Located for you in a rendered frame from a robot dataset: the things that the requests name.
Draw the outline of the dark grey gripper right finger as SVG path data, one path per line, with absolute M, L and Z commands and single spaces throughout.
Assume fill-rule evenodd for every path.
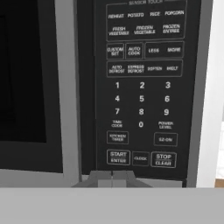
M 113 187 L 127 187 L 127 188 L 151 188 L 150 185 L 137 180 L 133 171 L 113 171 L 112 174 Z

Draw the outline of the microwave door with dark window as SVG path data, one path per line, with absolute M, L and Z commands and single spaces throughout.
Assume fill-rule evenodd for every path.
M 81 178 L 75 0 L 0 0 L 0 187 Z

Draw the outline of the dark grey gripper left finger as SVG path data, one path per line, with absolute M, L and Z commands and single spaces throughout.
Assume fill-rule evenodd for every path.
M 76 188 L 111 188 L 111 171 L 91 171 L 89 175 L 83 175 L 81 182 L 74 185 Z

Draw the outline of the grey and black microwave oven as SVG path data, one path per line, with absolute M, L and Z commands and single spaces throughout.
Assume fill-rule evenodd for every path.
M 214 0 L 76 0 L 81 172 L 197 184 Z

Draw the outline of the white cupboard panel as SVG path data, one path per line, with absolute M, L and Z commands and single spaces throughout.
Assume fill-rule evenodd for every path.
M 197 188 L 214 188 L 224 108 L 224 0 L 213 2 Z

